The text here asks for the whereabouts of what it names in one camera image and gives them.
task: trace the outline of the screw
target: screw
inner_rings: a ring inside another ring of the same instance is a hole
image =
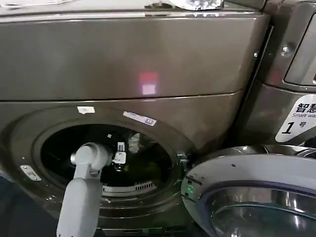
[[[291,52],[290,47],[288,45],[284,45],[282,47],[282,56],[286,56]]]
[[[287,53],[289,50],[290,49],[288,48],[287,45],[282,48],[282,52],[284,52],[284,53]]]

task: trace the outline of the green light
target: green light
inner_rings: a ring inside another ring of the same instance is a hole
[[[189,185],[187,187],[187,191],[188,191],[188,193],[193,194],[194,193],[194,187],[192,185]]]

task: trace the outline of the front-loading washing machine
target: front-loading washing machine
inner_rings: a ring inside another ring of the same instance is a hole
[[[0,7],[2,167],[58,217],[72,153],[100,143],[125,160],[101,177],[99,228],[185,226],[181,181],[199,154],[221,147],[268,21],[234,3]]]

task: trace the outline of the machine top panel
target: machine top panel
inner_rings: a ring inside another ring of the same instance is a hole
[[[240,10],[172,12],[190,16],[82,11],[0,17],[0,100],[125,99],[242,90],[268,16]]]

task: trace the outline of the number 1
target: number 1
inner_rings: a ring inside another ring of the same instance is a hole
[[[291,134],[290,130],[294,125],[294,122],[289,122],[288,123],[289,127],[287,128],[287,130],[285,132],[283,132],[282,134]]]

